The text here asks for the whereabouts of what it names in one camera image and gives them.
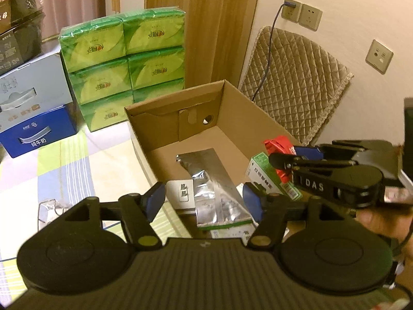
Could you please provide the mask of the person's right hand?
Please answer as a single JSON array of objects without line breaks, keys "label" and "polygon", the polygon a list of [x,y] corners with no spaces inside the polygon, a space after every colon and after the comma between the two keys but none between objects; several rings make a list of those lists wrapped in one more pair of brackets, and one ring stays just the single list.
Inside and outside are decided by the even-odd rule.
[{"label": "person's right hand", "polygon": [[[358,209],[356,220],[368,230],[385,237],[396,239],[400,244],[407,237],[412,224],[412,206],[395,208],[391,205]],[[412,237],[401,249],[398,259],[404,261],[404,272],[397,282],[412,290]]]}]

